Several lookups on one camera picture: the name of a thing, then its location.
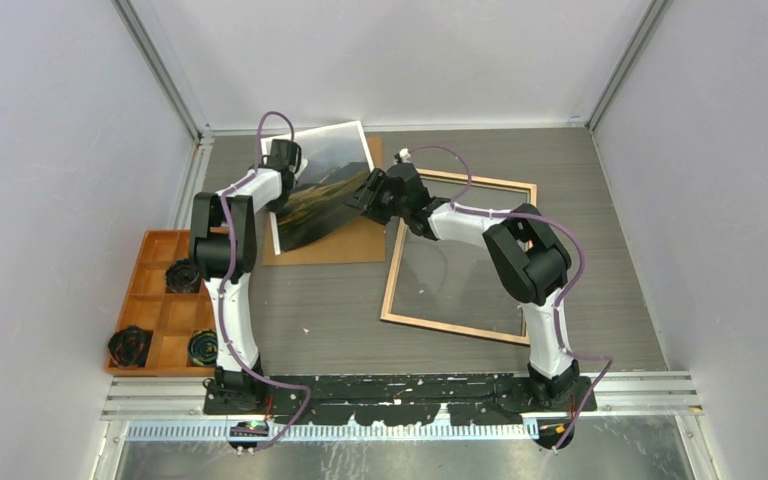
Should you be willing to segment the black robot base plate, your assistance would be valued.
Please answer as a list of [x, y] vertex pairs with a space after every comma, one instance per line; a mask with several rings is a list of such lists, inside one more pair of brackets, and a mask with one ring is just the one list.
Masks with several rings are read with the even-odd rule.
[[425, 426], [447, 416], [455, 426], [512, 425], [525, 413], [568, 418], [578, 407], [597, 407], [587, 377], [547, 401], [535, 396], [529, 378], [510, 373], [277, 376], [273, 384], [207, 378], [202, 384], [205, 414], [280, 424]]

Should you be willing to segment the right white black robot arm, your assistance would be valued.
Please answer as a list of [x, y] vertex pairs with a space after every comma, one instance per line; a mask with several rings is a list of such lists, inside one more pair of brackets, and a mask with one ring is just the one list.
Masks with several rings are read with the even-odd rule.
[[588, 402], [590, 382], [570, 351], [565, 322], [572, 259], [534, 205], [491, 210], [434, 196], [409, 163], [373, 170], [344, 203], [382, 225], [397, 217], [420, 237], [486, 250], [527, 321], [530, 353], [523, 387], [531, 403], [551, 411]]

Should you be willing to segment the black wooden picture frame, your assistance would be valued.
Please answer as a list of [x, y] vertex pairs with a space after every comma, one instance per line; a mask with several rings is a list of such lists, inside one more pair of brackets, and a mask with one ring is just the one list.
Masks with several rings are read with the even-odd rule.
[[[478, 188], [491, 190], [511, 191], [514, 193], [527, 193], [528, 199], [535, 203], [537, 201], [538, 187], [534, 183], [518, 182], [512, 180], [502, 180], [490, 177], [475, 176], [472, 185]], [[397, 315], [392, 312], [394, 298], [398, 283], [401, 260], [408, 227], [403, 220], [399, 220], [396, 233], [395, 245], [391, 256], [390, 267], [387, 282], [384, 290], [384, 298], [381, 307], [380, 320], [393, 324], [422, 328], [426, 330], [438, 331], [442, 333], [455, 334], [465, 337], [489, 340], [495, 342], [508, 343], [513, 345], [529, 346], [530, 339], [527, 334], [526, 320], [521, 320], [521, 333], [514, 335], [502, 333], [493, 330], [479, 329], [469, 326], [456, 325], [441, 321], [422, 319], [404, 315]]]

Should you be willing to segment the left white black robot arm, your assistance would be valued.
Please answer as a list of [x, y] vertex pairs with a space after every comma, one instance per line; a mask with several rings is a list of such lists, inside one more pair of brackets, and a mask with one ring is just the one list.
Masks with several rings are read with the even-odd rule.
[[283, 206], [295, 188], [303, 157], [292, 139], [274, 139], [259, 163], [232, 185], [194, 197], [189, 259], [211, 299], [218, 353], [208, 398], [240, 412], [258, 412], [270, 383], [260, 367], [249, 300], [258, 257], [256, 214]]

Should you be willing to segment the mountain landscape photo board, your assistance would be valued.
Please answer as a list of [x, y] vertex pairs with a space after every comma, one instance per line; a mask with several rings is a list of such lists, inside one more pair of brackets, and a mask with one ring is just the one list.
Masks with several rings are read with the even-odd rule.
[[261, 146], [269, 150], [279, 139], [299, 145], [302, 168], [286, 203], [269, 215], [276, 255], [311, 245], [358, 218], [344, 201], [375, 169], [358, 120], [268, 137]]

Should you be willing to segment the brown backing board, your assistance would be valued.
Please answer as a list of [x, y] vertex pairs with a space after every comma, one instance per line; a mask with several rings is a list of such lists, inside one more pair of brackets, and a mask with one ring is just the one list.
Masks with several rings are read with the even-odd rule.
[[[382, 145], [378, 138], [367, 138], [375, 168], [382, 165]], [[386, 228], [358, 218], [327, 237], [297, 250], [276, 255], [272, 248], [269, 215], [264, 233], [261, 262], [264, 266], [374, 263], [385, 260]]]

